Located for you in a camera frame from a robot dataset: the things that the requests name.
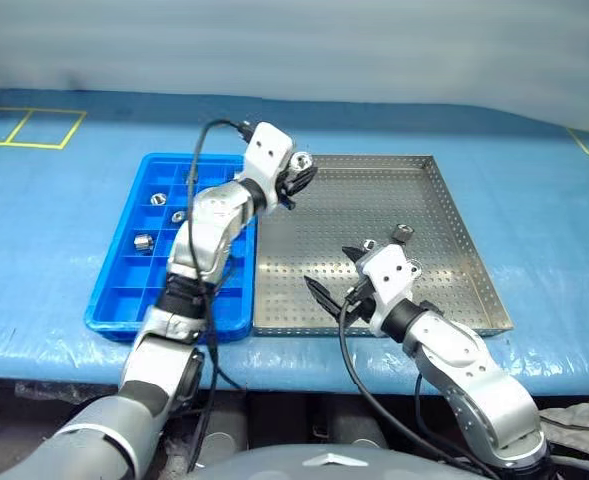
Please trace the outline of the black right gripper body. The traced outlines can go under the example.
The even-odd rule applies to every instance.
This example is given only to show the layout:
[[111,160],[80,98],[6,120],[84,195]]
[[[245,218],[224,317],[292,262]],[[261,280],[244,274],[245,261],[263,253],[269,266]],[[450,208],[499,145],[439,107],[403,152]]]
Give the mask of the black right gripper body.
[[359,320],[370,323],[374,313],[373,293],[374,287],[369,279],[359,280],[348,290],[345,297],[348,310],[343,321],[345,327],[350,327]]

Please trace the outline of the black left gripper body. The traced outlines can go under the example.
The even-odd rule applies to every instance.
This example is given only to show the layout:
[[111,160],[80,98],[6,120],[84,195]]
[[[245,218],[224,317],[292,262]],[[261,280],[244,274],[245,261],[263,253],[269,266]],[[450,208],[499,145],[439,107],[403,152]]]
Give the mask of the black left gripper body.
[[296,202],[292,199],[293,193],[291,190],[294,187],[296,176],[289,172],[281,172],[275,182],[275,191],[277,194],[277,201],[280,206],[286,209],[294,209]]

